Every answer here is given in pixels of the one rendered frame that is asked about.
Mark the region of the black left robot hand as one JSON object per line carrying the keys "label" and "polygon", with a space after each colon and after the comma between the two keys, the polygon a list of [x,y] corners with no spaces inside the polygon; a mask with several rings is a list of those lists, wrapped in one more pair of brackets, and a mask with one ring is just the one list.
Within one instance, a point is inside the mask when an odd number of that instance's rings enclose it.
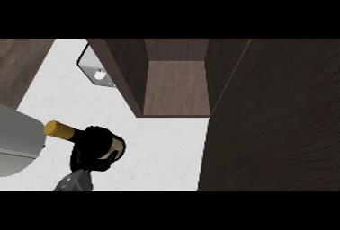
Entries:
{"label": "black left robot hand", "polygon": [[72,170],[106,172],[111,164],[123,157],[125,140],[107,128],[88,127],[76,130],[72,138],[75,142],[72,155]]}

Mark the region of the dark wine bottle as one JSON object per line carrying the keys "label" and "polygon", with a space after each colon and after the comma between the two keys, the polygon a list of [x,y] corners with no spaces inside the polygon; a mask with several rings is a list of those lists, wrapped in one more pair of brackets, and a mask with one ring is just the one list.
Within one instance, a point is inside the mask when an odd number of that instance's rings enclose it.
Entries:
{"label": "dark wine bottle", "polygon": [[72,142],[75,131],[77,128],[63,124],[57,120],[52,120],[46,123],[45,133],[48,136],[57,137]]}

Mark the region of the open dark wooden cabinet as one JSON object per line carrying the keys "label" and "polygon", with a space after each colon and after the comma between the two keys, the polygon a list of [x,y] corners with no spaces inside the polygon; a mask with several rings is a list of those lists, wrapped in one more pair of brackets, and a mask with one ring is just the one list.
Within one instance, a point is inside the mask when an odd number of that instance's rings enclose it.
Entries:
{"label": "open dark wooden cabinet", "polygon": [[249,39],[91,39],[140,118],[209,118]]}

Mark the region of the dark wooden cabinet door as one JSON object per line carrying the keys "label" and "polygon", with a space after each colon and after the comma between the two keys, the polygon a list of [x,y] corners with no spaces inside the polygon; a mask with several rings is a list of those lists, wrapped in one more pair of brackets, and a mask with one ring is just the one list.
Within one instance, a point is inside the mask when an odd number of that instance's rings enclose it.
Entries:
{"label": "dark wooden cabinet door", "polygon": [[209,120],[200,191],[340,191],[340,40],[252,40]]}

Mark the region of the pale grey appliance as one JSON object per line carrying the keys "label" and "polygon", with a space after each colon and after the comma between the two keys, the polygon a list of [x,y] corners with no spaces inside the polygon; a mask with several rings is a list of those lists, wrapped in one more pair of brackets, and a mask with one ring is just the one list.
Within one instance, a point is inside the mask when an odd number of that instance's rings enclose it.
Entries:
{"label": "pale grey appliance", "polygon": [[0,177],[29,167],[45,146],[43,122],[0,104]]}

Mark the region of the dark brown wooden panel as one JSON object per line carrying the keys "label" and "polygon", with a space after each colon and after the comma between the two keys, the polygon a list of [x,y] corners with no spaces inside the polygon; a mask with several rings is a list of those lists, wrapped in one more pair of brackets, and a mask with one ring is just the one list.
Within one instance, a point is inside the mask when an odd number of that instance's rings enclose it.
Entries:
{"label": "dark brown wooden panel", "polygon": [[54,39],[0,39],[0,104],[20,107]]}

